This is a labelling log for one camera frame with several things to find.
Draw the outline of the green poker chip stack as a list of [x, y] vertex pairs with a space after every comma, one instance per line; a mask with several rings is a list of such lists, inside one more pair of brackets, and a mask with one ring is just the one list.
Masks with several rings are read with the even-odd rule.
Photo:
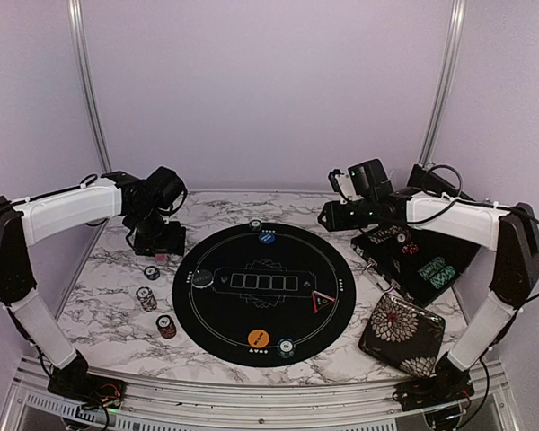
[[143, 274], [148, 280], [154, 281], [161, 276], [161, 271], [157, 266], [147, 266], [144, 268]]

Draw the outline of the black white poker chip stack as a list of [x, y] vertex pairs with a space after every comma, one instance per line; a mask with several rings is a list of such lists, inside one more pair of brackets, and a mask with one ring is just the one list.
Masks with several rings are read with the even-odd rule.
[[144, 311], [152, 312], [157, 309], [157, 301], [150, 287], [139, 287], [136, 291], [136, 297]]

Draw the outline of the blue small blind button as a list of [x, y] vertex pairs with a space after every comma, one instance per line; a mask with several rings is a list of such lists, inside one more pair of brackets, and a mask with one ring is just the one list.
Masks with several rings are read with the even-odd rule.
[[276, 241], [276, 236], [274, 233], [261, 233], [258, 239], [262, 244], [269, 245]]

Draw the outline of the red triangular marker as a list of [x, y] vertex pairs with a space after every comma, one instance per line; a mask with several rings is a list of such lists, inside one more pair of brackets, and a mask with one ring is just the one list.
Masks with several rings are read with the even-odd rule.
[[313, 307], [314, 307], [314, 313], [318, 313], [321, 309], [325, 308], [328, 305], [334, 305], [336, 303], [336, 299], [328, 296], [326, 294], [323, 294], [318, 291], [312, 292], [312, 301], [313, 301]]

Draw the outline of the green fifty poker chip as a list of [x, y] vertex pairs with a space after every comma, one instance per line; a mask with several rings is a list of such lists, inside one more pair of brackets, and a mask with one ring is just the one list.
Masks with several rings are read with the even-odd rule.
[[260, 220], [252, 220], [249, 223], [249, 227], [253, 232], [258, 232], [261, 229], [261, 221]]

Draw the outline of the orange big blind button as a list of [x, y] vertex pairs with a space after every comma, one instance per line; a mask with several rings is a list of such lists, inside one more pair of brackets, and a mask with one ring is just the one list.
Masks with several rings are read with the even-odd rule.
[[253, 348], [265, 348], [270, 343], [270, 335], [266, 330], [252, 330], [248, 335], [247, 341]]

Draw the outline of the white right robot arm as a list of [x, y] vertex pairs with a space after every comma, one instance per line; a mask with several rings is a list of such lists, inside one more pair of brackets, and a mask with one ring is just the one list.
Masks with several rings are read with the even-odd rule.
[[[384, 282], [359, 345], [409, 376], [394, 397], [404, 409], [473, 394], [471, 368], [508, 333], [523, 307], [539, 298], [539, 219], [533, 208], [478, 201], [460, 174], [417, 166], [396, 189], [381, 161], [332, 170], [336, 199], [319, 223], [330, 232], [354, 230], [352, 250]], [[442, 319], [428, 307], [464, 279], [482, 251], [493, 257], [487, 293], [448, 349]]]

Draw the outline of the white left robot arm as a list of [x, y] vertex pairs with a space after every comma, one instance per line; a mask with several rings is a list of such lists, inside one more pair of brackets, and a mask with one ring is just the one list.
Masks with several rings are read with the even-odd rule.
[[122, 171], [89, 174], [76, 185], [37, 196], [0, 196], [0, 304], [50, 362], [50, 392], [95, 402], [120, 392], [124, 383], [90, 373], [40, 295], [31, 249], [77, 226], [119, 218], [127, 229], [126, 244], [137, 256], [181, 256], [185, 229], [172, 217], [187, 196], [181, 177], [164, 166], [146, 178]]

